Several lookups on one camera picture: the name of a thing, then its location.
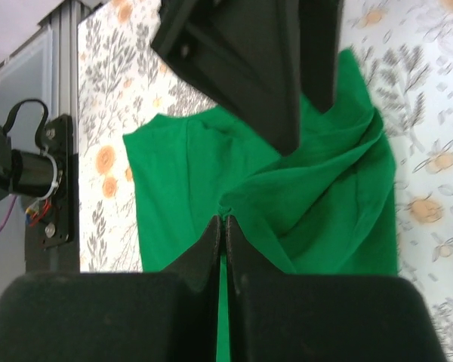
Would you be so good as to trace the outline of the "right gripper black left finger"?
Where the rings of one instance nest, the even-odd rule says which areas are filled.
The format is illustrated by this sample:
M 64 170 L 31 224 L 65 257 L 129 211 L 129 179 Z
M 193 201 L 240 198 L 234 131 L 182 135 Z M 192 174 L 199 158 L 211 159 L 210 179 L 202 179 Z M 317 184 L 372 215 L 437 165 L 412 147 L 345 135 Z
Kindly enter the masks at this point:
M 31 273 L 0 297 L 0 361 L 213 361 L 221 221 L 156 273 Z

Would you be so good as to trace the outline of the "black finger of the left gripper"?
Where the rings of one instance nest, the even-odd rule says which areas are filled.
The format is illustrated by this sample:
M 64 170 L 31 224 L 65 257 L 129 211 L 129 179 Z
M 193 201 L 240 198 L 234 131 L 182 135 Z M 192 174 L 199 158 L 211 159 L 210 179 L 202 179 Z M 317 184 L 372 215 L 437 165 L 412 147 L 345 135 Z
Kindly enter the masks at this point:
M 300 143 L 296 1 L 163 1 L 151 46 L 183 81 L 280 155 Z
M 303 95 L 321 113 L 337 94 L 339 40 L 343 0 L 299 2 L 300 85 Z

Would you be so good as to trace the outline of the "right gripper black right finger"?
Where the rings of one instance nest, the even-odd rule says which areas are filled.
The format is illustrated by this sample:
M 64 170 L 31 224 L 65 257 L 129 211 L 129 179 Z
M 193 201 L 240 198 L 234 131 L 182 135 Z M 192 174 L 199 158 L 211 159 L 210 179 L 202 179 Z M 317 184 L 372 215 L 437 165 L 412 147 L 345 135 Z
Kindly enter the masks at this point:
M 228 217 L 234 361 L 443 361 L 424 300 L 407 280 L 280 271 Z

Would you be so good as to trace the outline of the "green t shirt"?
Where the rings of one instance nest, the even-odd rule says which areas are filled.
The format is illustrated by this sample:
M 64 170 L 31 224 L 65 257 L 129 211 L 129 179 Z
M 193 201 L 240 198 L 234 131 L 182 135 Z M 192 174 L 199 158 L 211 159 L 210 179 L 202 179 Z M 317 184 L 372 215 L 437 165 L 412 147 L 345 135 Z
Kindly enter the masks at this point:
M 395 277 L 395 162 L 353 53 L 340 55 L 337 102 L 300 102 L 300 147 L 281 156 L 221 107 L 156 115 L 124 136 L 140 257 L 162 271 L 221 221 L 215 361 L 230 357 L 226 220 L 281 272 Z

